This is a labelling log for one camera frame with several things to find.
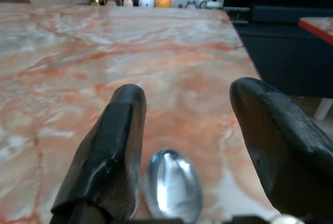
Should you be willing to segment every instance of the spoon bowl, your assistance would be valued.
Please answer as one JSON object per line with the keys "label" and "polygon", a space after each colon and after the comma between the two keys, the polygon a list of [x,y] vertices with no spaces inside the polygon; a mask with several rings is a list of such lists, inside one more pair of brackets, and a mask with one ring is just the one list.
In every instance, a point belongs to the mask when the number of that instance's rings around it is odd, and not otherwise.
{"label": "spoon bowl", "polygon": [[164,149],[150,159],[144,178],[144,195],[156,219],[180,218],[194,223],[202,211],[202,189],[190,160]]}

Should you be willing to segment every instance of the red surface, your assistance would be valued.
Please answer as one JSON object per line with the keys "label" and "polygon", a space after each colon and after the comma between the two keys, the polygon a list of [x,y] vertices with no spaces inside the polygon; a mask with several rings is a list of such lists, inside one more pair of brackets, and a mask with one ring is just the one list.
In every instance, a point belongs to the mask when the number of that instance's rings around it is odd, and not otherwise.
{"label": "red surface", "polygon": [[312,34],[315,34],[319,36],[321,39],[325,40],[326,42],[329,42],[330,44],[333,44],[333,36],[328,34],[325,30],[322,30],[304,20],[300,20],[299,26]]}

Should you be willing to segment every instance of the small figurine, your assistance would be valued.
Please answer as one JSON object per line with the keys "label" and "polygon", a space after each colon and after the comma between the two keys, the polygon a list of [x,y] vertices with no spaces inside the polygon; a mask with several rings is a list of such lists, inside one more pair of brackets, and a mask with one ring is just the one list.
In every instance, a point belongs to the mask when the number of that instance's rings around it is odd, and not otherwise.
{"label": "small figurine", "polygon": [[171,0],[156,0],[155,6],[163,8],[171,8],[172,2]]}
{"label": "small figurine", "polygon": [[187,5],[185,6],[185,9],[197,9],[198,5],[196,3],[196,1],[190,2],[187,1]]}
{"label": "small figurine", "polygon": [[152,8],[155,5],[155,0],[140,0],[139,6],[140,7],[149,7]]}
{"label": "small figurine", "polygon": [[123,0],[124,7],[139,6],[139,0]]}

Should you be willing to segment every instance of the marble table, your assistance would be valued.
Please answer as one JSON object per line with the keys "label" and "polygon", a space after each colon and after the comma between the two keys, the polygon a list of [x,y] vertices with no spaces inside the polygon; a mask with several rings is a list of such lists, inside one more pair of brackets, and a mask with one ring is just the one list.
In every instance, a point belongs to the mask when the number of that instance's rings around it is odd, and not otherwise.
{"label": "marble table", "polygon": [[[333,44],[333,17],[304,17],[301,18],[299,26]],[[332,105],[332,98],[323,98],[314,118],[324,120]]]}
{"label": "marble table", "polygon": [[[0,7],[0,223],[48,223],[78,144],[114,90],[147,98],[142,174],[174,148],[203,186],[201,223],[272,217],[229,102],[257,77],[226,13],[7,4]],[[136,218],[151,218],[141,196]]]}

